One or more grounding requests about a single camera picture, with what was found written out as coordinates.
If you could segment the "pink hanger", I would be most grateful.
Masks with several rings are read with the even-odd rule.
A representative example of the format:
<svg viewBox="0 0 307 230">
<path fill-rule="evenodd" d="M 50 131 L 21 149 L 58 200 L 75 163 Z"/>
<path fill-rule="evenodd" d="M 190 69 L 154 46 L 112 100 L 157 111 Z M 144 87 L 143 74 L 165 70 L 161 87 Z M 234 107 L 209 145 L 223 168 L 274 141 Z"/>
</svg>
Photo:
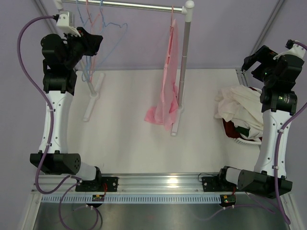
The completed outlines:
<svg viewBox="0 0 307 230">
<path fill-rule="evenodd" d="M 97 35 L 102 29 L 102 23 L 100 23 L 100 19 L 102 18 L 101 12 L 95 10 L 93 7 L 89 5 L 89 1 L 86 1 L 86 12 L 88 16 L 88 23 L 90 25 L 90 33 Z M 87 73 L 88 77 L 86 77 L 87 82 L 91 83 L 93 74 L 96 68 L 96 56 L 92 56 L 86 59 L 87 60 Z"/>
<path fill-rule="evenodd" d="M 174 6 L 171 7 L 171 18 L 170 18 L 170 28 L 173 27 L 173 21 L 174 21 Z"/>
</svg>

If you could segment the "light blue hanger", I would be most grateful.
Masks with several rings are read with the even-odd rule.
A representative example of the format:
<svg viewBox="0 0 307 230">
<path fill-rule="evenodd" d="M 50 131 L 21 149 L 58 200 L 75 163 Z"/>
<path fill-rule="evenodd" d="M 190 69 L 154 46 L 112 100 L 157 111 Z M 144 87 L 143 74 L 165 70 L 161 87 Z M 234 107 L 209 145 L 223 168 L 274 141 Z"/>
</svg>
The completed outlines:
<svg viewBox="0 0 307 230">
<path fill-rule="evenodd" d="M 78 1 L 76 0 L 76 6 L 77 6 L 77 11 L 78 11 L 78 14 L 79 14 L 79 17 L 80 17 L 80 20 L 82 22 L 82 25 L 85 26 L 85 22 L 83 21 L 83 18 L 82 18 L 82 15 L 81 15 L 81 11 L 80 11 L 80 8 L 79 8 L 79 5 L 78 5 Z M 81 40 L 81 43 L 82 45 L 84 45 L 84 37 L 83 37 L 83 27 L 79 26 L 77 27 L 77 30 L 80 34 L 80 40 Z M 85 73 L 83 73 L 83 76 L 84 76 L 84 82 L 87 82 L 87 83 L 90 83 L 91 82 L 91 79 L 90 79 L 90 66 L 89 66 L 89 63 L 88 63 L 88 57 L 85 56 L 85 67 L 83 67 L 83 70 L 85 71 Z"/>
<path fill-rule="evenodd" d="M 90 68 L 92 72 L 102 68 L 107 60 L 112 56 L 114 51 L 118 48 L 121 40 L 126 35 L 128 30 L 127 23 L 117 23 L 108 21 L 104 13 L 104 0 L 99 1 L 98 19 L 101 20 L 100 27 L 97 34 L 102 35 L 104 40 L 100 46 L 97 57 L 91 60 L 93 66 Z"/>
</svg>

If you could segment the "green and white t shirt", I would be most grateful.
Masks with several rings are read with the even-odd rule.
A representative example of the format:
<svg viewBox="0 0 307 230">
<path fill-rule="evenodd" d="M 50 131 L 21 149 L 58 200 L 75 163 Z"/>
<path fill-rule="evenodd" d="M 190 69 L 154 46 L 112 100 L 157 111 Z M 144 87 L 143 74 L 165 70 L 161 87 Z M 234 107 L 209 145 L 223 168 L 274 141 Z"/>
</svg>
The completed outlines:
<svg viewBox="0 0 307 230">
<path fill-rule="evenodd" d="M 249 136 L 249 129 L 248 128 L 244 128 L 241 126 L 236 126 L 235 130 L 237 133 L 239 133 L 242 136 L 248 137 Z"/>
</svg>

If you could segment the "pink t shirt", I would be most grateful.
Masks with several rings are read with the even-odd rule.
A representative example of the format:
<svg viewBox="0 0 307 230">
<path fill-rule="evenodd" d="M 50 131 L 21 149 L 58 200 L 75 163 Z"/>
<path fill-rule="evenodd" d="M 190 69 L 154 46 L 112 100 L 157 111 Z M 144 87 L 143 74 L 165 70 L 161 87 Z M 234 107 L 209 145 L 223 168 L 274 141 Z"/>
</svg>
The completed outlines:
<svg viewBox="0 0 307 230">
<path fill-rule="evenodd" d="M 146 122 L 163 125 L 169 131 L 177 118 L 177 94 L 176 86 L 178 68 L 178 26 L 175 19 L 170 26 L 168 48 L 166 52 L 163 78 L 159 101 L 157 106 L 150 107 L 144 120 Z"/>
</svg>

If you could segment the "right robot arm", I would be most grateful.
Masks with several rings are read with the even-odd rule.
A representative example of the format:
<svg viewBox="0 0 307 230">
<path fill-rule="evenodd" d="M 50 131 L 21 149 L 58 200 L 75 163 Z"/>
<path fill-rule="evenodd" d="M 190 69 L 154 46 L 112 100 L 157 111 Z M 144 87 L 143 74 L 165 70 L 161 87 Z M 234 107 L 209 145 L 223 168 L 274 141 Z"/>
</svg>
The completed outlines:
<svg viewBox="0 0 307 230">
<path fill-rule="evenodd" d="M 222 190 L 235 185 L 239 191 L 270 199 L 292 190 L 293 183 L 286 178 L 284 161 L 290 125 L 299 114 L 297 95 L 292 89 L 302 71 L 307 48 L 295 40 L 288 40 L 286 48 L 287 51 L 277 54 L 262 46 L 244 59 L 242 70 L 260 63 L 251 74 L 264 84 L 260 95 L 263 137 L 253 171 L 229 166 L 220 170 L 217 185 Z"/>
</svg>

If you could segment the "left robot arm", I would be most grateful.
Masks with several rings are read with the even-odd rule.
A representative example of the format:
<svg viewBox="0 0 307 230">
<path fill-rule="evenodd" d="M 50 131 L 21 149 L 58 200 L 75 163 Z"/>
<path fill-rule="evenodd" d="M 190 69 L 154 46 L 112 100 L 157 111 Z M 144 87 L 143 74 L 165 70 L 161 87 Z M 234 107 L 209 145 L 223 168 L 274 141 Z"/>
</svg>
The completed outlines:
<svg viewBox="0 0 307 230">
<path fill-rule="evenodd" d="M 83 56 L 95 56 L 101 35 L 77 28 L 79 35 L 48 34 L 41 40 L 43 59 L 43 96 L 46 117 L 38 153 L 30 155 L 37 172 L 66 175 L 78 181 L 77 191 L 98 191 L 103 186 L 100 169 L 82 162 L 78 153 L 69 153 L 67 131 L 69 111 L 75 93 L 75 66 Z"/>
</svg>

